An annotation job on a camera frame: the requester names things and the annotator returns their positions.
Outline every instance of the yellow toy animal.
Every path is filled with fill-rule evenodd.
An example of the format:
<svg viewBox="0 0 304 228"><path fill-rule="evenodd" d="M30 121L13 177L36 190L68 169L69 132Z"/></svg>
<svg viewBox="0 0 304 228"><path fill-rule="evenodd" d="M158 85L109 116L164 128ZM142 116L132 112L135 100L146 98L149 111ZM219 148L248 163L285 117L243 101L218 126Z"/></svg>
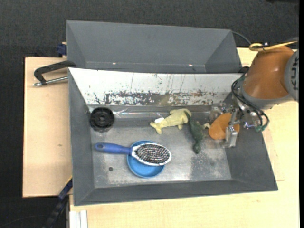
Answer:
<svg viewBox="0 0 304 228"><path fill-rule="evenodd" d="M150 123L150 125L155 128L158 134L162 133L163 127L177 126L178 129L182 129L182 125L188 122L185 112L191 116L191 112L186 108L172 110L170 111L170 116L163 119L160 123Z"/></svg>

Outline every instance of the orange object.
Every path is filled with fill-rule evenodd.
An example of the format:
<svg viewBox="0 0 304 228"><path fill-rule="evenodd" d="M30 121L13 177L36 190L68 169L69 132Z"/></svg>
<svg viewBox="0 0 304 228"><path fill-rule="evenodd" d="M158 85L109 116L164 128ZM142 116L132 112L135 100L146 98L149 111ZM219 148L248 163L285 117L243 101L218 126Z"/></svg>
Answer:
<svg viewBox="0 0 304 228"><path fill-rule="evenodd" d="M244 80L245 92L257 99L278 99L287 96L285 67L293 53L293 50L286 46L258 52Z"/></svg>
<svg viewBox="0 0 304 228"><path fill-rule="evenodd" d="M229 125L231 119L231 113L223 113L219 115L217 119L211 124L209 128L209 135L213 139L225 139L226 138L226 128ZM239 124L233 125L234 130L239 132Z"/></svg>

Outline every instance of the dark carpet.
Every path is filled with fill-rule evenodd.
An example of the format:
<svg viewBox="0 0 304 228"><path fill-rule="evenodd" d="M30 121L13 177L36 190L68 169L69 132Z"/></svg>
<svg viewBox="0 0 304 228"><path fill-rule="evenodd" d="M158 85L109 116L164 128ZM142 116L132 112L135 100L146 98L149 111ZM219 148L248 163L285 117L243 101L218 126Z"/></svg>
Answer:
<svg viewBox="0 0 304 228"><path fill-rule="evenodd" d="M299 36L295 4L265 0L0 0L0 228L41 227L56 197L22 199L23 57L57 57L66 19L231 29L252 42ZM237 46L246 46L236 36ZM64 218L57 224L64 227Z"/></svg>

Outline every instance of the hairbrush handle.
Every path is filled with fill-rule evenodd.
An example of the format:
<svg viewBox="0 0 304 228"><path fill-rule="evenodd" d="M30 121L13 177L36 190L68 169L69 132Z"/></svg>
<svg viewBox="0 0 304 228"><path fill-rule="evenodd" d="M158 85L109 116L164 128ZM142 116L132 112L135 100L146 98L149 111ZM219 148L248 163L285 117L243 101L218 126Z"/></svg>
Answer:
<svg viewBox="0 0 304 228"><path fill-rule="evenodd" d="M114 154L132 154L132 148L123 147L115 143L105 143L99 142L95 144L95 149L105 153L114 153Z"/></svg>

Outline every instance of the rust stain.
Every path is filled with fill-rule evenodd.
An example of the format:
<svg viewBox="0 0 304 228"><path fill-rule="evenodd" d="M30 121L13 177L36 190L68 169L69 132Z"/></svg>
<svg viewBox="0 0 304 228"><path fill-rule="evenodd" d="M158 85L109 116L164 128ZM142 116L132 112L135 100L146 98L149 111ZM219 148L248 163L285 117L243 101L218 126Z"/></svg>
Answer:
<svg viewBox="0 0 304 228"><path fill-rule="evenodd" d="M211 105L212 98L217 94L202 90L189 92L129 92L129 91L109 91L104 92L103 98L98 98L95 93L93 101L100 105Z"/></svg>

